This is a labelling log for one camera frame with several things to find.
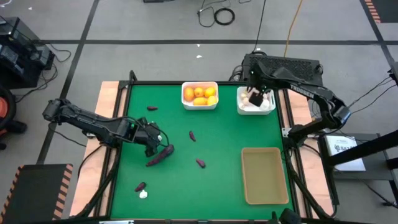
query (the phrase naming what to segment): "bowl of oranges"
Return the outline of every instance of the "bowl of oranges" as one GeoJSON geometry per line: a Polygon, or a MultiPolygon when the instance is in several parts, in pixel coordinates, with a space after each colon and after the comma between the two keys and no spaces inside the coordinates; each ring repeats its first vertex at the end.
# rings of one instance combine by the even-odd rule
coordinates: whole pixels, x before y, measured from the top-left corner
{"type": "Polygon", "coordinates": [[[218,103],[216,82],[185,82],[181,87],[181,102],[187,110],[212,110],[218,103]]]}

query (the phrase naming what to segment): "orange and black warning tape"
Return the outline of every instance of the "orange and black warning tape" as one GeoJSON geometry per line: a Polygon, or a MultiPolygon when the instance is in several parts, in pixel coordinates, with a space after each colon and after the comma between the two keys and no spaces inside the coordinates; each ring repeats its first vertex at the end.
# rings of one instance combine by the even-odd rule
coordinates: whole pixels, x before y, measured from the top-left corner
{"type": "Polygon", "coordinates": [[[21,172],[22,168],[24,168],[24,166],[19,166],[19,167],[18,167],[18,170],[17,170],[17,172],[15,173],[14,180],[12,180],[12,185],[11,185],[11,188],[10,188],[10,192],[9,192],[8,195],[7,195],[6,202],[4,202],[4,206],[3,206],[2,211],[1,211],[1,215],[0,215],[0,224],[2,224],[2,221],[3,221],[3,219],[4,219],[4,216],[6,215],[7,207],[8,207],[8,205],[9,205],[10,201],[11,201],[12,192],[13,192],[14,189],[15,189],[15,185],[17,184],[18,177],[19,177],[19,173],[21,172]]]}
{"type": "Polygon", "coordinates": [[[65,171],[63,172],[60,192],[58,194],[58,199],[55,204],[54,216],[52,217],[52,220],[59,220],[62,218],[62,212],[65,206],[65,199],[67,198],[69,183],[72,177],[72,170],[73,166],[71,164],[67,164],[67,166],[65,167],[65,171]]]}
{"type": "MultiPolygon", "coordinates": [[[[23,168],[24,168],[24,166],[18,167],[18,170],[15,174],[14,180],[12,181],[10,192],[8,193],[6,202],[4,203],[4,206],[1,211],[0,224],[3,223],[4,217],[6,215],[7,207],[10,204],[12,193],[13,193],[13,191],[16,187],[17,181],[18,181],[19,173],[21,172],[21,170],[23,168]]],[[[62,212],[63,212],[63,208],[65,206],[65,200],[67,198],[69,183],[70,183],[70,179],[72,177],[72,170],[73,170],[73,166],[71,164],[67,164],[65,166],[65,170],[63,172],[63,177],[62,177],[62,182],[60,183],[60,191],[58,193],[58,199],[55,203],[55,209],[54,209],[54,214],[53,214],[52,220],[59,220],[62,218],[62,212]]]]}
{"type": "Polygon", "coordinates": [[[368,6],[369,11],[372,14],[372,17],[373,17],[374,21],[377,22],[377,23],[381,23],[380,16],[377,13],[377,10],[376,10],[376,8],[373,5],[372,0],[365,0],[365,3],[368,6]]]}

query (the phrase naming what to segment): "black cable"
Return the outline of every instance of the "black cable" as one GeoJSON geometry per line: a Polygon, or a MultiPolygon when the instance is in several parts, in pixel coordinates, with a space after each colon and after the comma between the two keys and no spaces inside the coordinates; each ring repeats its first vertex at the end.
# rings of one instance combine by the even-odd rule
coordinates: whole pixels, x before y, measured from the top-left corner
{"type": "Polygon", "coordinates": [[[61,136],[62,136],[63,138],[65,138],[66,140],[69,140],[69,141],[71,141],[71,142],[74,142],[74,143],[78,144],[79,146],[87,147],[86,145],[84,145],[84,144],[82,144],[82,143],[78,143],[77,141],[75,141],[75,140],[73,140],[73,139],[70,139],[70,138],[66,137],[64,134],[62,134],[62,133],[60,133],[60,132],[54,130],[54,129],[51,127],[51,123],[49,123],[49,129],[50,129],[51,131],[53,131],[54,133],[57,133],[57,134],[61,135],[61,136]]]}
{"type": "MultiPolygon", "coordinates": [[[[339,173],[343,173],[343,171],[341,171],[341,170],[339,170],[339,169],[334,168],[334,170],[337,171],[337,172],[339,172],[339,173]]],[[[381,198],[383,201],[385,201],[385,202],[388,204],[388,206],[392,206],[392,207],[398,209],[398,206],[397,206],[394,202],[389,201],[389,200],[386,199],[383,195],[381,195],[379,192],[377,192],[376,190],[374,190],[368,183],[365,182],[365,180],[360,179],[360,178],[358,178],[358,177],[355,177],[355,176],[353,176],[353,175],[349,175],[349,177],[361,181],[364,185],[366,185],[366,186],[368,187],[368,189],[369,189],[370,191],[372,191],[372,192],[375,193],[377,196],[379,196],[379,198],[381,198]]]]}
{"type": "Polygon", "coordinates": [[[285,149],[284,150],[282,150],[281,152],[280,152],[280,155],[281,155],[281,159],[283,160],[283,161],[285,161],[285,162],[287,162],[287,161],[289,161],[289,160],[291,160],[291,158],[292,158],[292,156],[293,156],[293,149],[287,149],[287,154],[289,155],[289,157],[288,158],[283,158],[284,156],[282,156],[282,154],[284,154],[284,152],[285,152],[285,149]]]}
{"type": "Polygon", "coordinates": [[[262,17],[264,16],[264,10],[266,8],[266,0],[264,0],[264,4],[262,5],[262,12],[261,12],[261,18],[260,18],[260,26],[259,26],[259,32],[257,33],[257,39],[256,39],[256,44],[254,44],[254,49],[252,51],[252,54],[257,48],[257,43],[259,42],[259,36],[260,36],[260,30],[261,30],[261,24],[262,24],[262,17]]]}
{"type": "Polygon", "coordinates": [[[334,218],[336,214],[337,214],[337,205],[333,205],[333,213],[330,216],[334,218]]]}
{"type": "Polygon", "coordinates": [[[386,80],[389,79],[389,78],[390,78],[390,77],[387,77],[387,78],[383,79],[383,81],[381,81],[380,83],[378,83],[375,87],[371,88],[367,93],[365,93],[364,95],[362,95],[362,96],[359,97],[358,99],[354,100],[354,101],[348,106],[348,108],[352,107],[356,102],[358,102],[360,99],[362,99],[363,97],[365,97],[366,95],[368,95],[370,92],[372,92],[372,91],[373,91],[374,89],[376,89],[377,87],[389,83],[391,80],[388,81],[388,82],[386,82],[386,83],[384,83],[384,84],[382,84],[384,81],[386,81],[386,80]]]}
{"type": "Polygon", "coordinates": [[[214,21],[215,21],[218,25],[221,25],[221,26],[228,26],[228,25],[230,25],[231,23],[233,23],[234,20],[235,20],[235,12],[232,11],[232,9],[228,9],[228,8],[225,8],[225,7],[224,7],[224,8],[221,8],[221,9],[217,10],[217,11],[214,13],[214,21]],[[219,14],[220,12],[222,12],[222,11],[227,11],[227,12],[231,13],[232,18],[231,18],[230,21],[228,21],[228,22],[221,22],[221,21],[218,20],[218,17],[217,17],[217,16],[218,16],[218,14],[219,14]]]}
{"type": "Polygon", "coordinates": [[[341,134],[343,134],[346,138],[349,138],[349,139],[354,140],[354,141],[360,141],[360,142],[362,142],[362,143],[369,141],[369,140],[363,140],[363,139],[356,139],[356,138],[353,138],[352,136],[349,136],[348,134],[344,133],[342,130],[338,130],[338,131],[339,131],[341,134]]]}
{"type": "Polygon", "coordinates": [[[386,90],[384,90],[384,92],[382,92],[376,99],[374,99],[372,103],[368,104],[367,106],[365,106],[365,107],[362,108],[362,109],[359,109],[359,110],[356,110],[356,111],[352,112],[351,115],[352,115],[352,114],[355,114],[355,113],[357,113],[357,112],[360,112],[360,111],[362,111],[362,110],[365,110],[366,108],[370,107],[374,102],[376,102],[376,100],[378,100],[383,94],[385,94],[389,89],[391,89],[391,88],[394,87],[394,86],[396,86],[396,85],[392,85],[392,86],[390,86],[389,88],[387,88],[386,90]]]}
{"type": "Polygon", "coordinates": [[[49,78],[47,80],[47,79],[44,78],[44,75],[42,74],[42,77],[44,79],[44,83],[41,84],[39,87],[34,88],[33,90],[29,90],[27,93],[25,93],[23,95],[16,95],[16,96],[21,96],[18,100],[16,100],[16,103],[21,102],[25,97],[27,97],[28,95],[30,95],[34,91],[46,89],[48,87],[47,84],[49,84],[51,81],[53,81],[54,79],[56,79],[58,77],[58,68],[57,68],[57,66],[55,64],[53,64],[52,67],[55,68],[55,71],[54,71],[53,75],[51,76],[51,78],[49,78]]]}
{"type": "Polygon", "coordinates": [[[309,146],[308,144],[303,144],[303,146],[305,146],[305,147],[307,147],[307,148],[309,148],[309,149],[311,149],[313,152],[315,152],[319,157],[321,157],[321,154],[318,152],[318,150],[316,150],[314,147],[312,147],[312,146],[309,146]]]}
{"type": "Polygon", "coordinates": [[[313,117],[318,116],[319,114],[321,114],[321,112],[319,111],[318,106],[317,106],[318,103],[317,103],[317,105],[315,105],[315,107],[313,107],[314,104],[315,104],[315,100],[312,100],[311,109],[312,109],[313,116],[311,116],[311,118],[313,118],[313,117]]]}
{"type": "Polygon", "coordinates": [[[88,154],[88,155],[83,159],[83,161],[81,162],[81,164],[80,164],[80,166],[79,166],[79,170],[78,170],[78,172],[77,172],[77,179],[79,179],[81,168],[83,167],[83,165],[84,165],[84,163],[86,162],[86,160],[87,160],[88,158],[90,158],[94,153],[98,152],[98,150],[100,150],[101,147],[102,147],[102,146],[98,146],[94,151],[92,151],[90,154],[88,154]]]}
{"type": "Polygon", "coordinates": [[[57,49],[56,47],[54,47],[54,45],[52,45],[52,44],[50,44],[50,45],[51,45],[51,47],[54,48],[54,50],[56,50],[57,52],[66,52],[66,53],[68,53],[68,56],[67,56],[65,59],[63,59],[63,60],[60,60],[60,59],[58,58],[58,56],[57,56],[56,54],[54,54],[54,55],[55,55],[55,58],[57,59],[57,61],[58,61],[59,63],[66,62],[66,61],[72,56],[72,52],[70,52],[70,50],[57,49]]]}
{"type": "Polygon", "coordinates": [[[215,16],[214,8],[213,8],[213,6],[209,6],[209,5],[214,4],[214,3],[220,3],[220,4],[223,6],[223,8],[228,8],[228,7],[231,7],[231,0],[215,1],[215,2],[210,2],[210,3],[208,3],[208,4],[205,4],[205,2],[206,2],[206,0],[203,0],[203,2],[201,3],[200,10],[197,12],[197,14],[198,14],[198,21],[199,21],[199,24],[200,24],[201,26],[206,27],[206,28],[210,28],[210,27],[212,27],[212,26],[214,25],[214,23],[216,22],[216,20],[214,20],[210,25],[203,25],[203,24],[201,23],[201,20],[200,20],[200,14],[201,14],[203,11],[207,10],[207,9],[211,9],[212,14],[213,14],[213,17],[214,17],[214,16],[215,16]],[[226,2],[226,1],[229,1],[229,6],[224,6],[224,5],[223,5],[223,2],[226,2]]]}
{"type": "Polygon", "coordinates": [[[104,179],[104,182],[98,187],[97,191],[94,193],[90,201],[85,205],[83,210],[79,212],[75,217],[87,217],[97,204],[97,201],[102,198],[102,194],[105,191],[106,187],[116,176],[117,167],[119,167],[120,162],[120,153],[120,149],[116,149],[116,155],[112,168],[108,172],[106,178],[104,179]]]}

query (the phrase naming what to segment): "electronic device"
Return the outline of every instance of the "electronic device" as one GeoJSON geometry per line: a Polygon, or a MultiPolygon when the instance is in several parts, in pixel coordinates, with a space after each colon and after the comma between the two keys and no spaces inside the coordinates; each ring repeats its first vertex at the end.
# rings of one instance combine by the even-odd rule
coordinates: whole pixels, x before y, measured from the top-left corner
{"type": "Polygon", "coordinates": [[[32,88],[54,53],[18,18],[0,19],[0,82],[8,89],[32,88]]]}
{"type": "Polygon", "coordinates": [[[301,58],[285,58],[268,56],[264,52],[246,54],[242,61],[243,77],[246,81],[250,77],[250,71],[255,64],[261,62],[269,72],[274,72],[280,67],[284,67],[292,72],[297,78],[301,78],[313,84],[322,85],[323,69],[318,60],[307,60],[301,58]]]}

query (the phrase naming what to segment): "orange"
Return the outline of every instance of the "orange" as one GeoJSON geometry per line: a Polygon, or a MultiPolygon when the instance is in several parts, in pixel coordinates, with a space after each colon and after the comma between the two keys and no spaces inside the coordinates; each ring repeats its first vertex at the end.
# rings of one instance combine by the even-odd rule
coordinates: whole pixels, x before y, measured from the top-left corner
{"type": "Polygon", "coordinates": [[[191,102],[194,99],[195,95],[193,94],[193,88],[185,88],[184,89],[184,99],[188,102],[191,102]]]}
{"type": "Polygon", "coordinates": [[[205,92],[200,87],[195,88],[193,92],[195,93],[195,97],[203,97],[205,95],[205,92]]]}
{"type": "Polygon", "coordinates": [[[193,100],[193,105],[195,106],[204,106],[207,104],[207,99],[204,97],[198,97],[193,100]]]}
{"type": "Polygon", "coordinates": [[[217,98],[216,98],[215,96],[210,96],[210,97],[207,99],[207,105],[208,105],[208,106],[213,105],[213,104],[216,104],[216,103],[217,103],[217,98]]]}
{"type": "Polygon", "coordinates": [[[213,87],[209,87],[205,90],[205,97],[209,98],[210,96],[215,96],[216,95],[216,89],[213,87]]]}

